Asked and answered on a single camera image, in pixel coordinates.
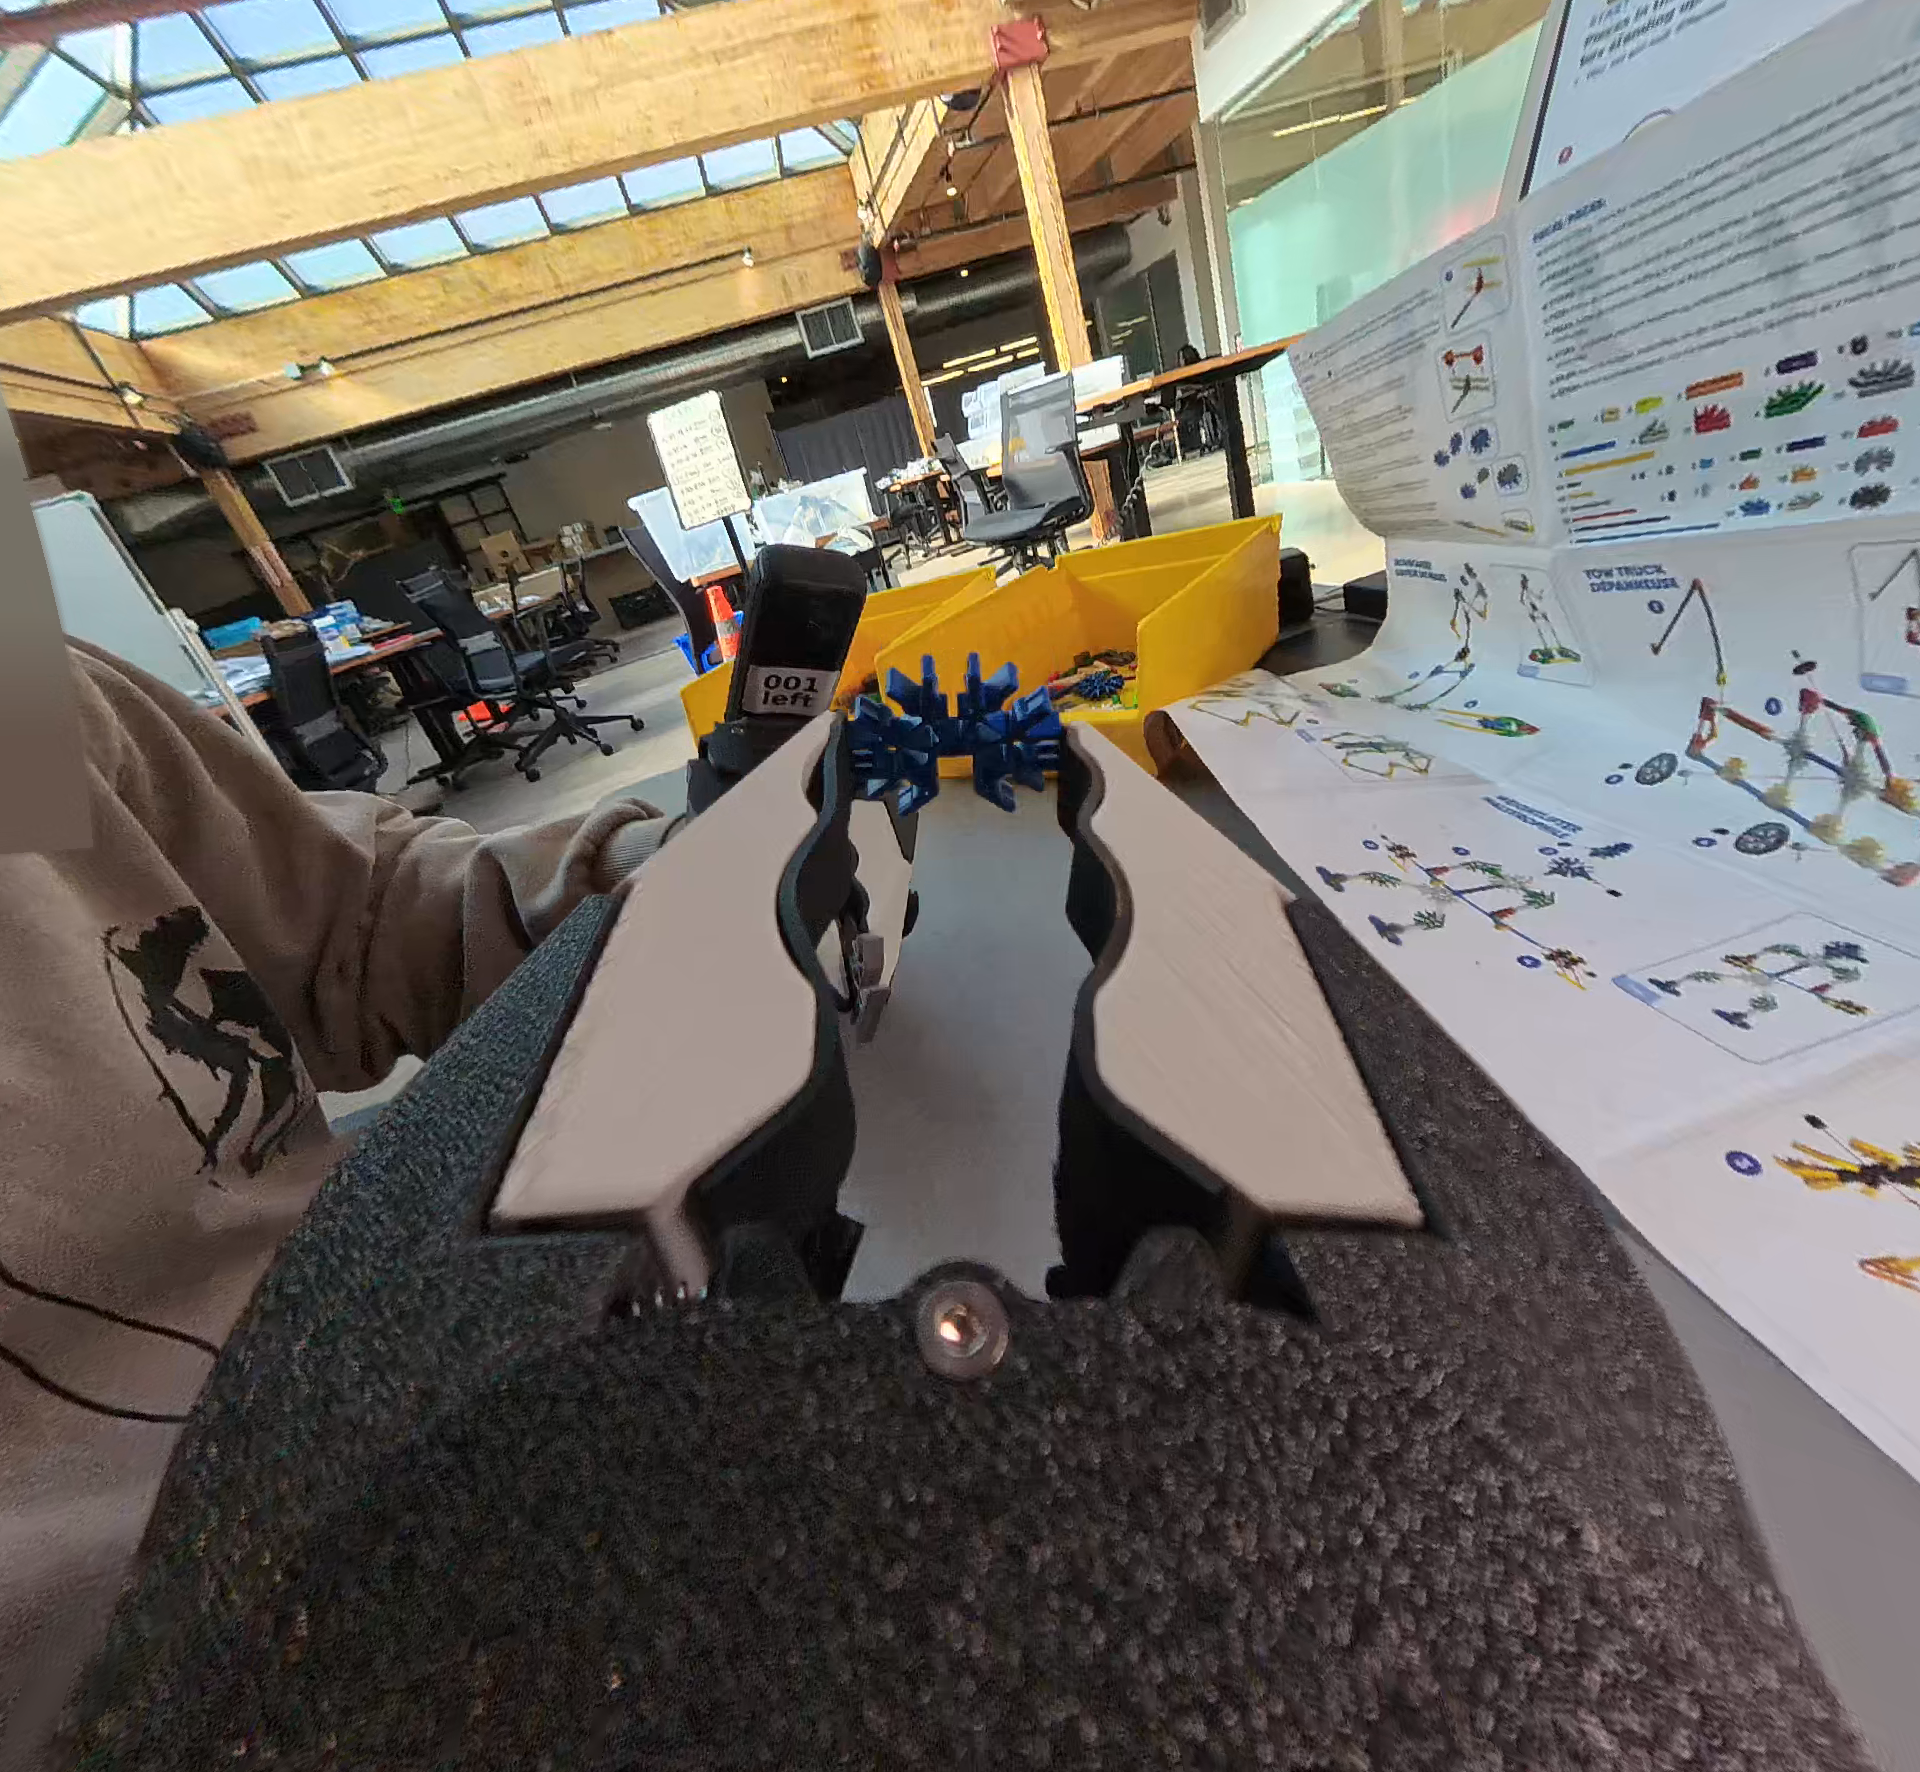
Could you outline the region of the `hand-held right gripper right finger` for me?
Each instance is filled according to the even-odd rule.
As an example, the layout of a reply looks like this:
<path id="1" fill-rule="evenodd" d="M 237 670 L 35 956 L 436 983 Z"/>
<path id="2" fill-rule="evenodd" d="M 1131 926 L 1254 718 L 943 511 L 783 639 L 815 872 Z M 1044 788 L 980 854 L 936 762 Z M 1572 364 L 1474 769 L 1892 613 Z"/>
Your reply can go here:
<path id="1" fill-rule="evenodd" d="M 1057 770 L 1071 1004 L 1054 1289 L 1118 1289 L 1185 1233 L 1226 1289 L 1297 1289 L 1288 1233 L 1430 1231 L 1286 888 L 1101 733 Z"/>

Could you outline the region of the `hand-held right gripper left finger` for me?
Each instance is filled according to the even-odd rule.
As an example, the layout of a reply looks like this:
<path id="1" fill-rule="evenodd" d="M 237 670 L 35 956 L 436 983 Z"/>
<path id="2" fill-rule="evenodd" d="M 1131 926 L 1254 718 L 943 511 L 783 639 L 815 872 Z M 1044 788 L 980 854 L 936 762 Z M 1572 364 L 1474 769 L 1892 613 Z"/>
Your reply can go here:
<path id="1" fill-rule="evenodd" d="M 501 1157 L 488 1235 L 635 1247 L 644 1289 L 720 1289 L 769 1247 L 843 1289 L 872 998 L 845 725 L 815 718 L 626 885 Z"/>

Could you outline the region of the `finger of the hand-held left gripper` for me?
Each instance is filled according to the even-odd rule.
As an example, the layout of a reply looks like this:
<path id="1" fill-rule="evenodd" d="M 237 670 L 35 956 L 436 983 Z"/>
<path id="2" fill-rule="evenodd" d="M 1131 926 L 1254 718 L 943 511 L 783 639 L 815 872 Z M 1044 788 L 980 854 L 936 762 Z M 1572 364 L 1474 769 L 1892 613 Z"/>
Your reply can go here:
<path id="1" fill-rule="evenodd" d="M 895 804 L 854 804 L 847 839 L 856 854 L 854 898 L 843 919 L 849 1032 L 854 1038 L 874 1038 L 894 994 L 901 948 L 917 912 L 917 817 L 899 814 Z"/>

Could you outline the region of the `blue snowflake toy connector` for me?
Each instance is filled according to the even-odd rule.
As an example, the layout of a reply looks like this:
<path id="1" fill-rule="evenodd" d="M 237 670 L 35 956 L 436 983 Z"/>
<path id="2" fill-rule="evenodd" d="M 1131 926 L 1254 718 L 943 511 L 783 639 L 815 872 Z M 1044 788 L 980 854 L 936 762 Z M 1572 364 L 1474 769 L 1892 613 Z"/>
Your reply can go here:
<path id="1" fill-rule="evenodd" d="M 988 672 L 975 653 L 956 692 L 942 688 L 937 665 L 926 655 L 917 676 L 886 670 L 843 718 L 857 798 L 886 803 L 899 817 L 940 794 L 948 762 L 970 774 L 982 800 L 1011 813 L 1015 792 L 1039 792 L 1064 755 L 1064 725 L 1047 688 L 1021 690 L 1015 662 Z"/>

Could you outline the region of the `yellow plastic bin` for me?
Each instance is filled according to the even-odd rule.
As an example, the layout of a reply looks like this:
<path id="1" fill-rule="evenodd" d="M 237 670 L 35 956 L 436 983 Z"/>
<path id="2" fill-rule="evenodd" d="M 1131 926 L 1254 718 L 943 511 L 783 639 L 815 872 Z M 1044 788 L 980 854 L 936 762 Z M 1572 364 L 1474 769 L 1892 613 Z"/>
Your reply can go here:
<path id="1" fill-rule="evenodd" d="M 1156 774 L 1148 721 L 1252 670 L 1277 640 L 1281 543 L 1283 522 L 1270 515 L 1073 550 L 910 635 L 884 656 L 884 674 L 917 676 L 930 656 L 952 696 L 978 655 L 986 672 L 1015 662 L 1032 690 L 1068 676 L 1080 656 L 1118 655 L 1129 674 L 1116 702 L 1061 715 Z"/>
<path id="2" fill-rule="evenodd" d="M 886 655 L 937 619 L 980 601 L 993 586 L 996 575 L 991 568 L 980 567 L 919 585 L 869 592 L 849 653 L 842 662 L 832 704 L 845 708 L 854 698 L 876 690 L 877 680 L 886 676 Z M 684 725 L 693 743 L 721 722 L 730 686 L 730 665 L 720 665 L 682 686 Z"/>

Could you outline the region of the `grey desk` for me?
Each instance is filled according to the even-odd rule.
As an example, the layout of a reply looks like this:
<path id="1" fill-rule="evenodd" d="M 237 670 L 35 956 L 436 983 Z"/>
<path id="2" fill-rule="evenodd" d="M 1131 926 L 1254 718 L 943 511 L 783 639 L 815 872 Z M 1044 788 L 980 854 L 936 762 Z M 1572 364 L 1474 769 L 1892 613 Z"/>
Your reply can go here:
<path id="1" fill-rule="evenodd" d="M 854 1300 L 984 1263 L 1038 1295 L 1057 1259 L 1049 1171 L 1088 956 L 1064 916 L 1052 794 L 1015 814 L 948 784 L 924 813 L 919 919 L 872 1043 L 849 1057 L 866 1225 Z M 1710 1400 L 1803 1637 L 1882 1769 L 1918 1765 L 1916 1480 L 1630 1231 L 1602 1219 Z"/>

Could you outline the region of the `black office chair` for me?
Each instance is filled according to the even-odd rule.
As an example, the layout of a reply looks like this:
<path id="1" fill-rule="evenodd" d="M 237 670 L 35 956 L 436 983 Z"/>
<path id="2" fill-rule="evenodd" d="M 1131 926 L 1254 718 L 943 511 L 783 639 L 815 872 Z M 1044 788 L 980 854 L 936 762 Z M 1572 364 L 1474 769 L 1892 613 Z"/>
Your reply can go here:
<path id="1" fill-rule="evenodd" d="M 961 541 L 990 555 L 998 575 L 1044 571 L 1091 522 L 1091 485 L 1078 444 L 1076 384 L 1047 375 L 1000 397 L 998 498 L 982 475 L 959 464 Z"/>
<path id="2" fill-rule="evenodd" d="M 551 649 L 515 650 L 446 571 L 431 568 L 397 586 L 450 649 L 465 706 L 486 706 L 497 717 L 494 739 L 511 748 L 511 769 L 527 784 L 540 783 L 541 762 L 559 744 L 612 757 L 601 728 L 646 730 L 637 715 L 585 711 Z"/>

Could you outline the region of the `printed instruction sheet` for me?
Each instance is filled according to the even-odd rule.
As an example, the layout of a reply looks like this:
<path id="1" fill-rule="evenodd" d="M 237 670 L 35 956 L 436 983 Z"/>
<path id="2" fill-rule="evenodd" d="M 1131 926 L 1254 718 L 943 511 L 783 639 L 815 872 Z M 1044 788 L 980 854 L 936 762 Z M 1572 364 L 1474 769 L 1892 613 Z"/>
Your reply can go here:
<path id="1" fill-rule="evenodd" d="M 1626 1225 L 1916 1473 L 1918 0 L 1554 0 L 1234 225 L 1372 643 L 1170 711 Z"/>

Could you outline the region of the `background table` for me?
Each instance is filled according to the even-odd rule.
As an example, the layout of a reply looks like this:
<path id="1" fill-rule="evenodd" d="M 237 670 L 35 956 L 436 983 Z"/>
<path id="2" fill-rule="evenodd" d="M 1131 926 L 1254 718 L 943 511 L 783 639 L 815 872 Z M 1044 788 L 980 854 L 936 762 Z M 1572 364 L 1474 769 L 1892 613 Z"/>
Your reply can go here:
<path id="1" fill-rule="evenodd" d="M 1108 426 L 1127 433 L 1139 420 L 1139 414 L 1145 411 L 1150 401 L 1170 401 L 1183 391 L 1208 393 L 1216 401 L 1220 414 L 1230 512 L 1236 520 L 1254 518 L 1255 483 L 1252 475 L 1237 381 L 1266 370 L 1303 338 L 1303 332 L 1295 332 L 1262 344 L 1249 344 L 1236 353 L 1201 356 L 1189 364 L 1180 364 L 1159 375 L 1125 383 L 1108 393 L 1093 393 L 1073 406 L 1076 437 L 1080 440 L 1089 440 L 1091 433 Z"/>

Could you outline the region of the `wooden roof beam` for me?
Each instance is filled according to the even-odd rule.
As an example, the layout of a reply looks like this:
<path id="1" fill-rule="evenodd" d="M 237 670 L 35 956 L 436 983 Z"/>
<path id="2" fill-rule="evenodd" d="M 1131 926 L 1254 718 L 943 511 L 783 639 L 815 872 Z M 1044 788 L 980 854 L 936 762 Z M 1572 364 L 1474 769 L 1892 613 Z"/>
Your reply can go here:
<path id="1" fill-rule="evenodd" d="M 7 158 L 2 319 L 857 121 L 975 82 L 1001 0 L 736 0 Z"/>

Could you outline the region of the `whiteboard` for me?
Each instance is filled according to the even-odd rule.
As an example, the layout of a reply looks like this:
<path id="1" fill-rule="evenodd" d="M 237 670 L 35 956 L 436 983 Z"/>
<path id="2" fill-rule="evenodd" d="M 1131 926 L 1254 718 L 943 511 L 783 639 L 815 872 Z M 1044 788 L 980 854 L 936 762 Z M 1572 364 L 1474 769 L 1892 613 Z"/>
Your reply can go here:
<path id="1" fill-rule="evenodd" d="M 87 492 L 35 497 L 31 515 L 60 626 L 206 711 L 232 694 L 190 623 L 162 602 L 103 507 Z"/>

